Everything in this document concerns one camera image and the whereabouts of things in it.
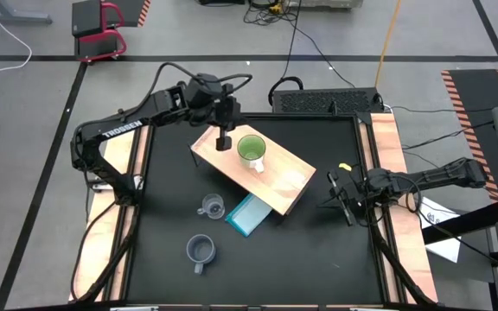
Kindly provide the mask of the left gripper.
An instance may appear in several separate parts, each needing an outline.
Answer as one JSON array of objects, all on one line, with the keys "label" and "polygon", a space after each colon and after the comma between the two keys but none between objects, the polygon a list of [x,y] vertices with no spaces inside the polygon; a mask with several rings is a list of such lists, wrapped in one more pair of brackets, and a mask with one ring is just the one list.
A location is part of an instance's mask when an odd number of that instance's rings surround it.
[{"label": "left gripper", "polygon": [[240,103],[233,96],[220,98],[214,103],[212,113],[212,125],[218,126],[219,136],[215,140],[215,148],[218,151],[232,148],[232,138],[225,131],[232,131],[241,120]]}]

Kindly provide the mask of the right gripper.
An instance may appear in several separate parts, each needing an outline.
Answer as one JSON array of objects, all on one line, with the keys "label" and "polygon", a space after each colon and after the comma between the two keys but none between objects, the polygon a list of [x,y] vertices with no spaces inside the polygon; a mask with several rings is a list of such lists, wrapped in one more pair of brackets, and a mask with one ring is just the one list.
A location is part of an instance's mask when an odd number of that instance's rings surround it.
[{"label": "right gripper", "polygon": [[[327,180],[330,184],[329,197],[320,203],[317,208],[340,209],[347,222],[347,225],[353,225],[353,214],[351,208],[359,206],[365,199],[364,186],[358,182],[352,172],[355,166],[339,166],[327,173]],[[348,173],[350,182],[341,185],[338,183],[338,170],[345,170]]]}]

